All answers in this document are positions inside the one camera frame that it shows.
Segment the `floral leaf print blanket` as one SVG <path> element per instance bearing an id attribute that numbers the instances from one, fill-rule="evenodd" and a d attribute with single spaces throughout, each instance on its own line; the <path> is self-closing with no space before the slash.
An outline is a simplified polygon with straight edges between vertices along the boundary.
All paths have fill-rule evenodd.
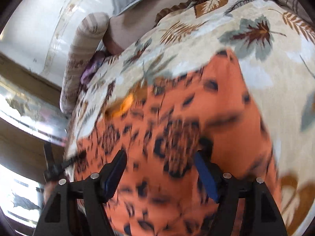
<path id="1" fill-rule="evenodd" d="M 67 153 L 158 78 L 200 69 L 232 50 L 272 143 L 289 235 L 314 219 L 314 27 L 276 0 L 195 0 L 170 14 L 82 85 Z"/>

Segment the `striped bolster pillow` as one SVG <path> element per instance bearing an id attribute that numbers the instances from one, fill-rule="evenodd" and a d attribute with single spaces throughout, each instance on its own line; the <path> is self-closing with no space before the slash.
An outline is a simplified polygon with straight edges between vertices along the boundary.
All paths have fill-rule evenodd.
<path id="1" fill-rule="evenodd" d="M 91 13 L 81 21 L 75 31 L 59 100 L 60 110 L 64 114 L 72 113 L 75 108 L 81 76 L 107 31 L 108 23 L 108 14 Z"/>

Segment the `pink quilted mattress cover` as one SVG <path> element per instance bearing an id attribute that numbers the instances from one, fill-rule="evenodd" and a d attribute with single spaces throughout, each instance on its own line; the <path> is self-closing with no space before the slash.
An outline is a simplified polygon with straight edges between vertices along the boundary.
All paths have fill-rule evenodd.
<path id="1" fill-rule="evenodd" d="M 143 0 L 119 16 L 111 17 L 103 37 L 106 50 L 123 52 L 155 26 L 158 12 L 188 0 Z"/>

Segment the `purple cloth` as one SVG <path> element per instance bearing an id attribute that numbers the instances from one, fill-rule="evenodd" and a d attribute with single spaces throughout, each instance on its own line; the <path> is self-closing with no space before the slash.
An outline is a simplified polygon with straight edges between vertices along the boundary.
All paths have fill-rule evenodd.
<path id="1" fill-rule="evenodd" d="M 97 70 L 101 67 L 105 60 L 105 52 L 97 51 L 88 64 L 86 65 L 84 72 L 81 76 L 80 83 L 81 85 L 87 85 L 92 80 L 93 76 L 97 72 Z"/>

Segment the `ornate glass door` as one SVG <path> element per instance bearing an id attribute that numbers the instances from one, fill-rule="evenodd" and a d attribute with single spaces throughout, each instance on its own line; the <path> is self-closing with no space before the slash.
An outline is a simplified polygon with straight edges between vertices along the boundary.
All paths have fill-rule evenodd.
<path id="1" fill-rule="evenodd" d="M 1 118 L 41 140 L 64 146 L 68 118 L 59 108 L 1 77 Z"/>

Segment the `orange black floral blouse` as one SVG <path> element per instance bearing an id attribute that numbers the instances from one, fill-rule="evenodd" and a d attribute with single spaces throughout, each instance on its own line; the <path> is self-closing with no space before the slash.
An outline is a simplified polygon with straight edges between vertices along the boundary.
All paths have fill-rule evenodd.
<path id="1" fill-rule="evenodd" d="M 127 152 L 118 190 L 105 206 L 114 230 L 124 235 L 205 234 L 217 205 L 194 166 L 200 149 L 236 178 L 261 177 L 281 202 L 271 139 L 232 50 L 145 86 L 77 147 L 87 154 L 76 166 L 77 181 L 100 171 L 119 150 Z"/>

